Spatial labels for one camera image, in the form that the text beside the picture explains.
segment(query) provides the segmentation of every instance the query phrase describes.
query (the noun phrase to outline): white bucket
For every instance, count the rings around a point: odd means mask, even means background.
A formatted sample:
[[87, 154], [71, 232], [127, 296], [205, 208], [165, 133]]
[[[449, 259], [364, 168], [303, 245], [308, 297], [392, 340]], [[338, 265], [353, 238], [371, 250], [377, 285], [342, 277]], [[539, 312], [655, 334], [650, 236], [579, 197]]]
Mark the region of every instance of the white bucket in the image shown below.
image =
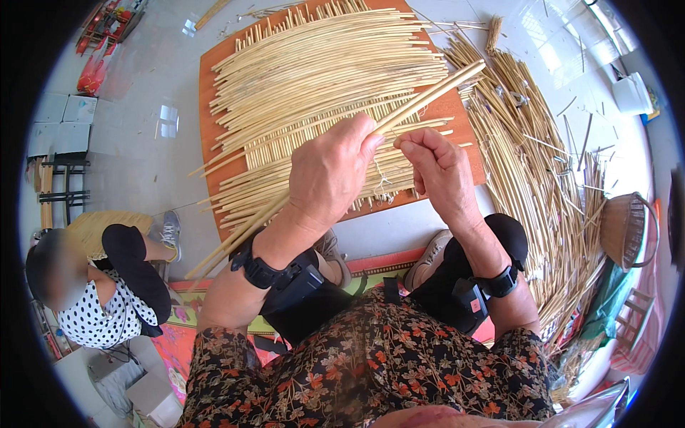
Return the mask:
[[614, 83], [611, 91], [614, 93], [616, 105], [625, 115], [651, 114], [654, 111], [647, 87], [640, 73], [631, 73], [625, 79]]

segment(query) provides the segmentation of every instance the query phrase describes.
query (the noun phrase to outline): green cloth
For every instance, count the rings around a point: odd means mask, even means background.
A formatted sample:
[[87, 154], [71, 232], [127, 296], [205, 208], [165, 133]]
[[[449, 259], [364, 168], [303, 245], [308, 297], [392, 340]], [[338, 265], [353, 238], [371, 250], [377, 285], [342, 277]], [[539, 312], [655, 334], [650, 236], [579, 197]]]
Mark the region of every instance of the green cloth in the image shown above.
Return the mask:
[[616, 317], [630, 294], [632, 284], [635, 284], [635, 275], [639, 272], [639, 269], [623, 272], [614, 262], [607, 260], [601, 285], [580, 333], [581, 339], [592, 340], [604, 333], [606, 337], [600, 344], [603, 347], [616, 337]]

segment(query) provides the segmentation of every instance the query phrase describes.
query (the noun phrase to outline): cardboard box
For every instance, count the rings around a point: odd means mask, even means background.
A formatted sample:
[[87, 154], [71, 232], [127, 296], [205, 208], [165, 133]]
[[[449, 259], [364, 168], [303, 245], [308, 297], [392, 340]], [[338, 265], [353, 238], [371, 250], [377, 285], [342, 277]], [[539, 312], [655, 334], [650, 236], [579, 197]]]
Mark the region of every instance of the cardboard box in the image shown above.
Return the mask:
[[97, 98], [69, 95], [62, 121], [91, 124], [95, 116], [96, 106]]
[[64, 116], [64, 109], [69, 96], [63, 94], [45, 93], [38, 103], [38, 111], [34, 121], [59, 123]]
[[126, 390], [126, 397], [144, 416], [152, 419], [162, 428], [176, 426], [183, 407], [169, 382], [159, 380], [152, 373], [147, 373]]
[[58, 128], [55, 141], [56, 153], [74, 153], [88, 151], [90, 124], [78, 122], [62, 122]]
[[59, 123], [36, 122], [31, 128], [26, 156], [45, 156], [55, 152], [57, 147]]

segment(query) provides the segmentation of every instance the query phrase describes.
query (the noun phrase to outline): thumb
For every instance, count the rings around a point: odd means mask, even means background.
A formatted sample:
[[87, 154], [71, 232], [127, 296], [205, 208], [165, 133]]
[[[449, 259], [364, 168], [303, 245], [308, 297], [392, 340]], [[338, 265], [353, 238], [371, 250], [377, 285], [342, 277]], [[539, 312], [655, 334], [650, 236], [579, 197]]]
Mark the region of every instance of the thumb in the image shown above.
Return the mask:
[[436, 172], [438, 163], [431, 150], [407, 140], [402, 141], [399, 148], [424, 178]]
[[385, 142], [385, 137], [379, 134], [369, 134], [366, 136], [362, 145], [359, 148], [359, 157], [362, 159], [365, 165], [371, 162], [371, 158], [376, 153], [378, 146]]

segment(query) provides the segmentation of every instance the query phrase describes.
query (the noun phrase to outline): sneaker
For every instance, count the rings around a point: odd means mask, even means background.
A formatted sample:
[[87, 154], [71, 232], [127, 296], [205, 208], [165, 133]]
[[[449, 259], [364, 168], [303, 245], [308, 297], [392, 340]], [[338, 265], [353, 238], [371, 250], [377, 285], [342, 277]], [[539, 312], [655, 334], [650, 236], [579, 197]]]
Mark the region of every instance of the sneaker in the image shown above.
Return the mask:
[[178, 219], [178, 214], [174, 211], [167, 211], [164, 213], [164, 228], [162, 229], [162, 240], [166, 248], [176, 250], [176, 256], [167, 260], [169, 263], [175, 263], [181, 260], [181, 247], [179, 239], [181, 237], [181, 222]]
[[433, 264], [435, 257], [440, 254], [440, 252], [445, 248], [445, 245], [452, 239], [452, 232], [449, 229], [441, 230], [437, 235], [433, 237], [431, 242], [426, 247], [426, 251], [423, 252], [421, 258], [412, 266], [410, 270], [404, 274], [404, 280], [402, 284], [407, 291], [414, 291], [414, 276], [416, 275], [416, 270], [421, 265], [430, 266]]
[[343, 256], [338, 250], [338, 237], [333, 232], [333, 229], [328, 229], [326, 233], [319, 238], [318, 241], [314, 243], [314, 249], [321, 254], [326, 262], [336, 261], [340, 264], [340, 270], [342, 271], [342, 282], [336, 284], [340, 288], [345, 288], [352, 281], [352, 274], [350, 273]]

